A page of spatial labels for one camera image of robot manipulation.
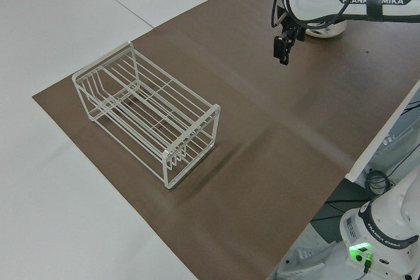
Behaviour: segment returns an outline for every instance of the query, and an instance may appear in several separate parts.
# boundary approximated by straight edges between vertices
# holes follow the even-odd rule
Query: brown table surface
[[[70,77],[34,96],[200,280],[264,280],[420,77],[415,24],[349,22],[281,66],[271,4],[210,0],[134,40],[222,108],[172,191],[86,118]]]

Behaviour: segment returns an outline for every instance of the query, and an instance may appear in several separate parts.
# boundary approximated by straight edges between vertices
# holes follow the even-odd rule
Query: white wire rack
[[[213,147],[220,106],[210,104],[131,43],[73,75],[88,118],[171,189]]]

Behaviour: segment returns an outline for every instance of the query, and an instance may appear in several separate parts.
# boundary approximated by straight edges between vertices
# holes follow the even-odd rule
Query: metal wire basket
[[[210,104],[126,43],[73,77],[88,118],[166,188],[213,147],[220,106]]]

